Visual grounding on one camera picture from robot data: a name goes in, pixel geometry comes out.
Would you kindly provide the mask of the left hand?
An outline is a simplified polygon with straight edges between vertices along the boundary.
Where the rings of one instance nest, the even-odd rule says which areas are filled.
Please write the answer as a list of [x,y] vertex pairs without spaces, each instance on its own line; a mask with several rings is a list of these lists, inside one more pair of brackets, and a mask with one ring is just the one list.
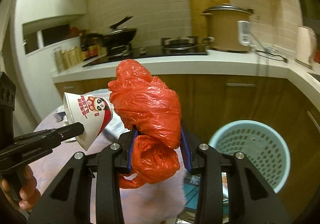
[[9,182],[1,177],[1,189],[10,204],[18,211],[26,210],[27,212],[31,212],[35,204],[39,201],[41,193],[36,187],[37,180],[29,165],[24,167],[22,184],[19,192],[21,200],[19,202],[14,202],[10,194]]

